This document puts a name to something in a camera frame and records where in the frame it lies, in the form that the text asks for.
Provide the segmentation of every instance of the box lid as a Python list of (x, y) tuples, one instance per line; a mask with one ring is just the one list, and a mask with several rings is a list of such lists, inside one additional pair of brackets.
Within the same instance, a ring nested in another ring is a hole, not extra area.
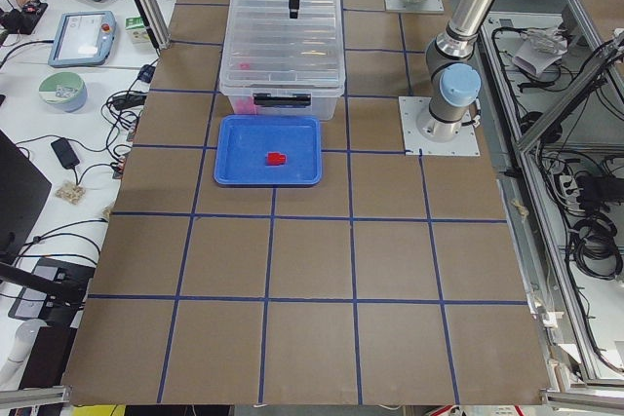
[(289, 18), (289, 0), (230, 0), (219, 86), (337, 89), (344, 91), (340, 0), (301, 0)]
[(231, 115), (221, 121), (214, 180), (223, 185), (314, 185), (321, 180), (315, 117)]

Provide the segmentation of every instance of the cardboard surface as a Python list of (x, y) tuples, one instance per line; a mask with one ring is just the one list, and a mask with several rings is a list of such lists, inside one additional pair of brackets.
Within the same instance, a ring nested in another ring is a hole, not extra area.
[(546, 369), (483, 140), (469, 159), (401, 144), (397, 96), (430, 94), (419, 50), (444, 21), (410, 18), (407, 41), (383, 0), (344, 0), (354, 49), (322, 181), (225, 188), (228, 0), (177, 1), (183, 42), (138, 128), (63, 378), (72, 403), (539, 403)]

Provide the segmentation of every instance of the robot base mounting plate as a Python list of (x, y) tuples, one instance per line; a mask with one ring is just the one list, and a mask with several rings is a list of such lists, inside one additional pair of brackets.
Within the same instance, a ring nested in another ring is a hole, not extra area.
[(417, 4), (406, 4), (402, 0), (385, 0), (386, 11), (412, 14), (443, 14), (442, 0), (425, 0)]
[[(452, 141), (445, 143), (431, 141), (420, 133), (416, 127), (416, 117), (429, 105), (430, 100), (431, 98), (427, 96), (399, 97), (406, 155), (418, 156), (422, 152), (424, 156), (481, 156), (473, 126), (462, 127)], [(470, 114), (466, 113), (464, 120), (470, 119)]]

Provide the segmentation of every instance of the clear plastic box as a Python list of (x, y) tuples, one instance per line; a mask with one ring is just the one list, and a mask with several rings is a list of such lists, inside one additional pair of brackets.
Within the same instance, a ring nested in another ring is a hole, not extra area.
[(230, 0), (219, 90), (236, 114), (331, 119), (344, 93), (340, 0)]

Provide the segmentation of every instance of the box handle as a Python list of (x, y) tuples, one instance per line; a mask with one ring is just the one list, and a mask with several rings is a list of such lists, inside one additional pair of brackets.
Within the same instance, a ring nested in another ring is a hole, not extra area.
[(254, 93), (253, 104), (262, 107), (299, 108), (312, 104), (310, 95), (271, 96), (269, 93)]

